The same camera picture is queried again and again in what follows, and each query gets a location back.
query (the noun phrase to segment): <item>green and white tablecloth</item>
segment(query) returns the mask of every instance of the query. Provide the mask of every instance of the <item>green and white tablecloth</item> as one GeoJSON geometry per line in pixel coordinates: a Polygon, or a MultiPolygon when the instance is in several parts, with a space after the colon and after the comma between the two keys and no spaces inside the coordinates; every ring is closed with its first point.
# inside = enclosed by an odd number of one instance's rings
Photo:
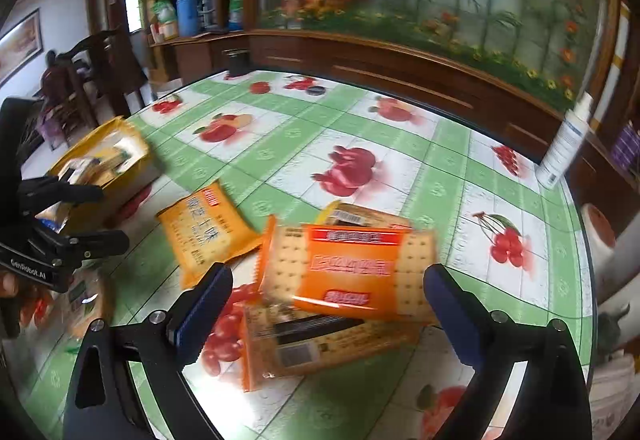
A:
{"type": "MultiPolygon", "coordinates": [[[[141,321],[152,310],[168,308],[180,293],[177,263],[155,219],[159,210],[220,178],[257,230],[271,213],[290,223],[312,222],[335,199],[312,175],[332,168],[334,146],[360,147],[376,157],[372,180],[344,199],[435,229],[441,261],[489,310],[504,310],[527,324],[562,318],[586,376],[593,334],[590,268],[564,181],[546,190],[536,182],[534,164],[519,155],[514,175],[492,149],[500,143],[426,109],[327,80],[313,80],[325,91],[311,95],[292,88],[297,81],[309,82],[281,72],[256,71],[232,80],[223,73],[179,90],[182,103],[174,109],[162,113],[148,107],[129,119],[165,170],[122,227],[131,240],[129,253],[101,267],[115,289],[114,323],[141,321]],[[269,83],[270,93],[250,92],[260,81],[269,83]],[[202,129],[219,114],[251,115],[250,123],[225,140],[206,142],[202,129]],[[526,237],[529,270],[492,258],[479,213],[498,214],[526,237]]],[[[236,286],[252,280],[254,261],[250,256],[232,265],[236,286]]],[[[4,346],[24,407],[49,437],[60,438],[75,360],[65,351],[62,324],[53,319],[45,330],[32,325],[4,346]]],[[[228,440],[420,438],[437,414],[431,409],[425,418],[418,398],[425,386],[444,394],[446,388],[466,386],[473,375],[437,328],[426,328],[415,348],[311,376],[269,380],[252,393],[238,386],[239,363],[223,364],[217,378],[199,362],[184,373],[228,440]]],[[[504,426],[525,365],[513,370],[486,438],[504,426]]],[[[170,438],[142,368],[133,366],[133,372],[157,434],[170,438]]]]}

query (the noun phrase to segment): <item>spray bottle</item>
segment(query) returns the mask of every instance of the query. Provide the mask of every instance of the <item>spray bottle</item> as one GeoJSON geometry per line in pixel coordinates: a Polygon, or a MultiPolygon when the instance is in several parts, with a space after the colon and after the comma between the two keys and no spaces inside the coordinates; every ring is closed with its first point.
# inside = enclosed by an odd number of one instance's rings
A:
{"type": "Polygon", "coordinates": [[[567,110],[554,141],[536,168],[536,178],[543,187],[552,189],[578,154],[589,131],[591,100],[585,92],[575,107],[567,110]]]}

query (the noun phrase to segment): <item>blue gripper pad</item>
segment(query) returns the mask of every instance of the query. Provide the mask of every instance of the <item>blue gripper pad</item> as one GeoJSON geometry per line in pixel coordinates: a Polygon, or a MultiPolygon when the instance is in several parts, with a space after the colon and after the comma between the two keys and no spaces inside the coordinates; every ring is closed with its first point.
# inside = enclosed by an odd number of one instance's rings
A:
{"type": "Polygon", "coordinates": [[[460,362],[472,366],[476,371],[480,369],[484,361],[484,348],[478,321],[488,316],[482,303],[474,295],[464,292],[440,264],[431,265],[424,271],[422,288],[460,362]],[[473,315],[479,311],[486,315],[473,315]]]}
{"type": "Polygon", "coordinates": [[[231,269],[217,263],[193,290],[184,292],[172,306],[167,338],[175,347],[180,367],[198,360],[211,328],[229,299],[233,283],[231,269]]]}

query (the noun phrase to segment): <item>framed picture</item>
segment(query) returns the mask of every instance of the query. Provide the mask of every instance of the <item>framed picture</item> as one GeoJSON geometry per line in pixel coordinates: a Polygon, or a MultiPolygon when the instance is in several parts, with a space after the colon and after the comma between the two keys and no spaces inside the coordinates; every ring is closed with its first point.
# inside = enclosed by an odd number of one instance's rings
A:
{"type": "Polygon", "coordinates": [[[40,11],[34,10],[0,38],[0,86],[41,53],[40,11]]]}

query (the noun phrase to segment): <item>blue thermos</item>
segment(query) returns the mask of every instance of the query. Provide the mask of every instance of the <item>blue thermos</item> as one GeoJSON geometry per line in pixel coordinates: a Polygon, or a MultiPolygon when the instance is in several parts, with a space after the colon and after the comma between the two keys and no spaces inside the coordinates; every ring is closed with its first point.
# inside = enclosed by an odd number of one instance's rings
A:
{"type": "Polygon", "coordinates": [[[178,32],[180,37],[198,35],[200,23],[198,20],[198,0],[178,0],[178,32]]]}

